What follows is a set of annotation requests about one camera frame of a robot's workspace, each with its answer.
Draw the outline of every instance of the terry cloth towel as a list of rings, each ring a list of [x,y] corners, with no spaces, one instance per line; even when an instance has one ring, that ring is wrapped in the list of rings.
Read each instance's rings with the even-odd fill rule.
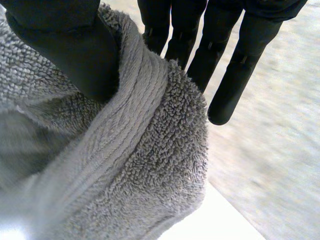
[[[120,49],[119,90],[106,105],[0,21],[0,231],[152,240],[201,204],[204,98],[176,61],[147,49],[128,15],[99,11]]]

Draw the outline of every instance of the ground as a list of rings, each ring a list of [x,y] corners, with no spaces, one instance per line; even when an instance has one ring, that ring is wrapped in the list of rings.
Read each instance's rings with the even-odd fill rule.
[[[137,0],[107,2],[143,31]],[[268,240],[320,239],[319,13],[319,1],[309,0],[298,17],[285,22],[231,121],[208,124],[209,181]],[[240,22],[205,92],[208,102],[237,43]]]

